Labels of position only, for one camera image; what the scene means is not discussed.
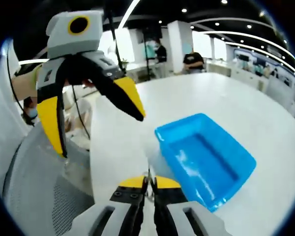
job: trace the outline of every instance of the blue container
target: blue container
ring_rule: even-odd
[[[160,126],[155,134],[186,198],[211,212],[227,202],[256,167],[249,152],[204,114]]]

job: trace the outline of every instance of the cable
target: cable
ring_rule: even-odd
[[[78,111],[78,115],[79,115],[80,122],[81,122],[82,125],[83,125],[83,128],[84,128],[84,130],[85,130],[85,132],[86,132],[86,134],[87,134],[87,136],[88,136],[88,139],[90,140],[90,136],[89,136],[88,130],[87,130],[87,128],[85,127],[84,122],[83,122],[82,117],[81,117],[81,114],[80,114],[79,106],[78,106],[78,103],[77,103],[77,97],[75,96],[74,87],[73,87],[73,85],[71,85],[71,86],[72,86],[73,96],[74,96],[74,102],[75,102],[75,105],[77,106],[77,111]]]
[[[120,54],[119,54],[118,45],[117,45],[117,39],[116,39],[116,34],[115,34],[115,28],[114,28],[114,23],[113,23],[113,19],[112,19],[112,12],[110,10],[108,10],[107,15],[108,15],[108,21],[109,21],[110,30],[111,30],[112,35],[113,35],[113,40],[116,43],[116,56],[117,56],[117,60],[118,60],[118,65],[119,65],[119,68],[121,69],[121,71],[125,75],[126,74],[126,69],[122,66],[121,59],[120,59]]]
[[[24,116],[26,118],[30,119],[30,117],[28,116],[28,114],[26,114],[26,112],[24,111],[24,108],[21,106],[21,104],[20,104],[20,102],[19,102],[19,100],[18,100],[18,98],[16,96],[16,93],[14,91],[14,88],[13,88],[11,74],[10,74],[10,66],[9,66],[9,49],[10,49],[10,45],[8,45],[8,48],[6,50],[6,64],[7,64],[7,70],[8,70],[8,75],[9,75],[9,80],[10,80],[10,85],[11,85],[12,93],[13,93],[13,96],[14,96],[15,101],[18,103],[19,107],[23,111]]]

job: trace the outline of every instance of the face mask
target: face mask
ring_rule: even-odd
[[[31,108],[28,111],[28,116],[30,118],[35,118],[38,115],[36,108]]]

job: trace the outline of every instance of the white tabletop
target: white tabletop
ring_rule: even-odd
[[[143,122],[106,97],[95,103],[90,149],[95,201],[109,199],[119,182],[146,171],[147,158],[157,174],[172,177],[154,129],[205,113],[257,161],[247,182],[215,214],[233,236],[274,233],[295,203],[295,119],[265,94],[213,73],[153,80],[137,89],[147,114]]]

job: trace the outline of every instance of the black shirt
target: black shirt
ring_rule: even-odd
[[[167,52],[166,48],[161,45],[159,48],[155,51],[156,58],[158,59],[158,62],[166,62],[167,61]]]
[[[199,53],[190,53],[190,54],[186,54],[185,58],[183,59],[183,63],[186,65],[190,65],[199,61],[203,61],[202,56]],[[200,66],[195,66],[195,67],[191,67],[190,69],[203,69],[203,65]]]

